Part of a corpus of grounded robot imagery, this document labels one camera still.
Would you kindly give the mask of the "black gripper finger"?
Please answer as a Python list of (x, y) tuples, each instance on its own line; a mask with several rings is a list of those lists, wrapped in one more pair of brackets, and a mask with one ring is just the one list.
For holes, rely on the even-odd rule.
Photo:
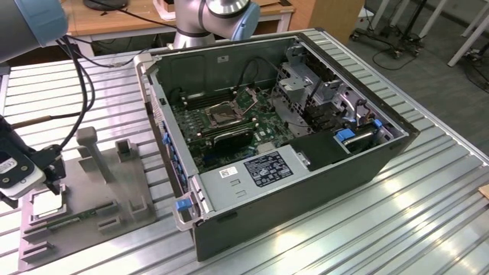
[(16, 199), (8, 198), (1, 192), (0, 192), (0, 200), (4, 202), (12, 209), (16, 209), (18, 207), (18, 201)]
[(45, 175), (44, 185), (54, 195), (60, 195), (58, 181), (65, 178), (65, 165), (60, 155), (42, 164), (42, 172)]

